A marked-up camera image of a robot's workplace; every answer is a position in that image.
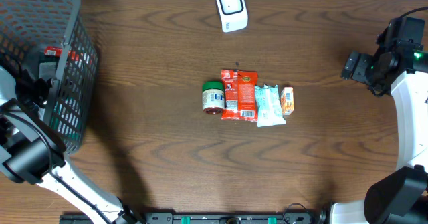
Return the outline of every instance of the orange and white box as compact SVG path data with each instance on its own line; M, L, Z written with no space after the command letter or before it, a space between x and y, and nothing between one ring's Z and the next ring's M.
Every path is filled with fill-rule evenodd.
M290 115L294 111L293 87L285 87L281 92L282 115Z

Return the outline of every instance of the green indicator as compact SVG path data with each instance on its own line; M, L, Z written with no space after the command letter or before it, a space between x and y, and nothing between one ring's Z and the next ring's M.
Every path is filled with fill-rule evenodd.
M276 217L267 218L267 224L276 224Z
M181 224L190 224L190 217L181 217Z

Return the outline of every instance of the green jar lid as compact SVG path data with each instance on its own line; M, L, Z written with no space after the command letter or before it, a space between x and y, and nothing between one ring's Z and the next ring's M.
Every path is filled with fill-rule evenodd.
M202 92L204 92L205 90L210 90L210 89L225 91L225 86L223 85L222 82L218 82L218 81L210 81L210 82L206 82L205 84L203 84Z

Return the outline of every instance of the basket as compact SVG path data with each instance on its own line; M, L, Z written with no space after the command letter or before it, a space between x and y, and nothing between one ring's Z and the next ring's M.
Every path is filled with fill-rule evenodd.
M0 0L0 53L7 59L22 65L35 49L60 49L40 118L61 137L67 154L82 145L98 71L97 54L79 10L80 0Z

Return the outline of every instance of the wooden table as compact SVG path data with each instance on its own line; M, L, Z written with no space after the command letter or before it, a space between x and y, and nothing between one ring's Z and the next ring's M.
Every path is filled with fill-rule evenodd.
M215 0L82 0L100 72L72 159L94 182L141 211L272 212L362 199L394 170L393 99L339 75L352 50L374 53L390 19L427 2L246 2L248 27L224 34ZM259 85L294 87L285 126L202 112L202 84L236 62ZM2 223L79 212L37 186L0 183Z

